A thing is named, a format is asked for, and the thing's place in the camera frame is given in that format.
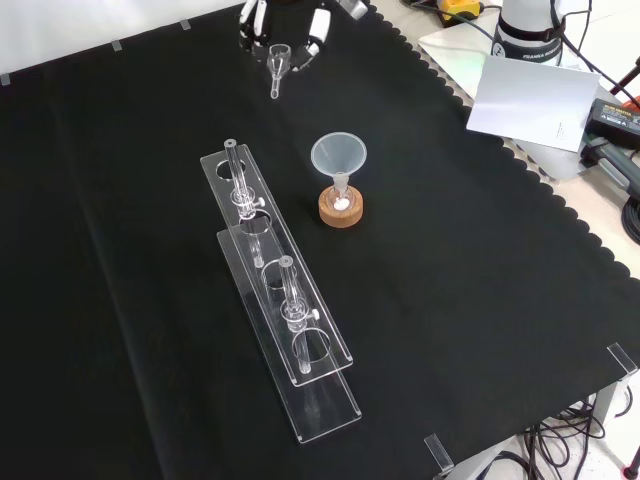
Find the wooden base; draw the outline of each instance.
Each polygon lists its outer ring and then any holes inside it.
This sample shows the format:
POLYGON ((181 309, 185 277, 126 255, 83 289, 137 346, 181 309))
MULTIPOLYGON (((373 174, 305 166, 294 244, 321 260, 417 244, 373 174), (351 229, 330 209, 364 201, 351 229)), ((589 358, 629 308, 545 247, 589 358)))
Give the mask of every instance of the wooden base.
POLYGON ((353 193, 353 207, 339 212, 333 208, 329 208, 329 203, 327 202, 327 195, 329 195, 332 188, 333 187, 327 188, 320 194, 320 198, 318 199, 318 208, 322 221, 330 227, 335 228, 347 228, 358 223, 362 218, 362 194, 355 188, 349 186, 349 189, 353 193))

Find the black tablecloth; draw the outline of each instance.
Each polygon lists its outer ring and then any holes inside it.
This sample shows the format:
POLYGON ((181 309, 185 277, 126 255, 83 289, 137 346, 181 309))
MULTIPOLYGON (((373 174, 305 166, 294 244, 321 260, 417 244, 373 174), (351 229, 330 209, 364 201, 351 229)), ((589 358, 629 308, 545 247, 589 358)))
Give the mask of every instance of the black tablecloth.
MULTIPOLYGON (((300 43, 313 4, 277 8, 274 36, 300 43)), ((501 140, 465 131, 389 24, 338 9, 274 102, 237 13, 0 89, 14 458, 82 478, 429 478, 424 437, 460 462, 622 377, 608 345, 640 360, 639 282, 501 140), (368 149, 347 230, 317 214, 309 152, 331 131, 368 149), (305 446, 217 245, 199 158, 227 138, 250 146, 355 358, 362 420, 305 446)))

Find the white card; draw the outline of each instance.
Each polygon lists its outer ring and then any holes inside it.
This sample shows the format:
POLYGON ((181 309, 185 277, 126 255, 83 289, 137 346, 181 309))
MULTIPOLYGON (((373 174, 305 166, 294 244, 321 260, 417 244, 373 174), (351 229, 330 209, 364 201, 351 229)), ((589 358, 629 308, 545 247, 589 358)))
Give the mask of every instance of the white card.
POLYGON ((469 130, 577 152, 600 75, 487 57, 469 130))

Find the clear acrylic stand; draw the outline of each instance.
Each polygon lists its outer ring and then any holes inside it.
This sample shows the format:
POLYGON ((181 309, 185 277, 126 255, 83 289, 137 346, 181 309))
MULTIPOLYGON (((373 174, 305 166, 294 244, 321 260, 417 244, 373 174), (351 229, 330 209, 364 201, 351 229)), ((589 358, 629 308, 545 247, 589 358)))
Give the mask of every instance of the clear acrylic stand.
POLYGON ((218 240, 296 437, 361 417, 340 370, 353 358, 246 145, 202 166, 229 227, 218 240))

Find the metal clip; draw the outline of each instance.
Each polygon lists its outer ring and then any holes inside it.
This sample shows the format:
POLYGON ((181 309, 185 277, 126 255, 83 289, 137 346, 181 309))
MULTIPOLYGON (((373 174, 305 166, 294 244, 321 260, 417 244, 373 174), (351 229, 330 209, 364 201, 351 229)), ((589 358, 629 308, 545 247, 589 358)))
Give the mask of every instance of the metal clip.
POLYGON ((630 377, 634 373, 638 371, 638 366, 634 363, 633 360, 627 355, 627 353, 622 349, 622 347, 616 342, 613 345, 609 345, 607 347, 609 353, 613 355, 613 358, 620 364, 626 375, 623 378, 630 377))
POLYGON ((429 447, 429 451, 431 452, 431 455, 433 455, 433 458, 436 459, 436 462, 438 463, 440 470, 442 470, 441 477, 444 477, 451 470, 453 470, 453 466, 454 466, 453 461, 451 460, 451 457, 449 456, 447 451, 442 446, 442 443, 440 443, 440 440, 438 439, 438 436, 435 433, 425 438, 424 443, 427 444, 427 447, 429 447))

